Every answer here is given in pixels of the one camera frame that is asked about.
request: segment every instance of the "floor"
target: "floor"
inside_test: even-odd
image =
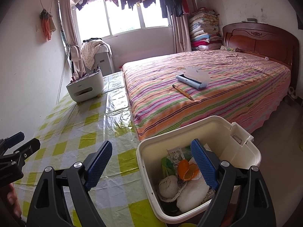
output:
[[[303,197],[302,114],[297,103],[282,101],[269,120],[252,133],[261,152],[260,170],[272,198],[277,227],[286,223]]]

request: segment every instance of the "checkered tablecloth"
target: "checkered tablecloth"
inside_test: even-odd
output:
[[[35,186],[47,166],[69,168],[96,152],[104,140],[113,145],[112,157],[89,195],[106,226],[166,226],[154,215],[139,172],[139,139],[132,122],[121,72],[105,78],[101,97],[76,104],[65,95],[39,127],[41,148],[26,160],[24,177],[15,183],[26,218]],[[64,188],[75,226],[81,226],[69,188]]]

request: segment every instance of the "wooden headboard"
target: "wooden headboard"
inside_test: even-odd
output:
[[[290,86],[296,88],[299,74],[299,41],[281,28],[259,23],[235,23],[223,27],[224,45],[242,52],[268,57],[291,69]]]

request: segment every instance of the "window frame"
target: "window frame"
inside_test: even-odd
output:
[[[105,2],[105,0],[103,0],[103,2],[104,2],[105,14],[106,14],[106,19],[107,19],[107,24],[109,26],[109,33],[110,33],[110,35],[108,35],[106,37],[102,37],[103,40],[110,39],[110,38],[113,38],[113,37],[117,37],[119,35],[122,35],[122,34],[125,34],[125,33],[129,33],[129,32],[132,32],[132,31],[147,30],[147,29],[151,29],[151,28],[172,27],[172,19],[171,19],[170,16],[168,16],[168,18],[167,18],[167,20],[168,20],[168,26],[145,27],[144,18],[143,18],[143,14],[142,14],[142,10],[141,10],[141,4],[139,3],[140,6],[137,6],[137,11],[138,11],[138,16],[139,16],[139,21],[140,21],[141,28],[135,29],[135,30],[124,31],[124,32],[120,32],[120,33],[117,33],[117,34],[113,35],[112,34],[111,25],[109,23],[109,15],[108,15],[108,12],[107,12],[106,2]],[[79,32],[79,27],[78,27],[78,21],[77,21],[77,13],[76,13],[75,9],[72,10],[72,16],[73,16],[74,23],[75,23],[75,29],[76,29],[77,38],[81,40],[80,32]]]

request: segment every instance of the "metal screw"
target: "metal screw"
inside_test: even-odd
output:
[[[257,166],[252,166],[251,169],[255,172],[257,172],[259,170],[259,168]]]
[[[229,163],[225,160],[221,162],[221,165],[224,167],[229,167]]]
[[[48,166],[44,169],[46,172],[50,172],[52,170],[52,167],[51,166]]]
[[[81,162],[76,162],[76,163],[74,163],[74,167],[75,168],[79,168],[79,167],[81,167],[82,166],[82,163]]]

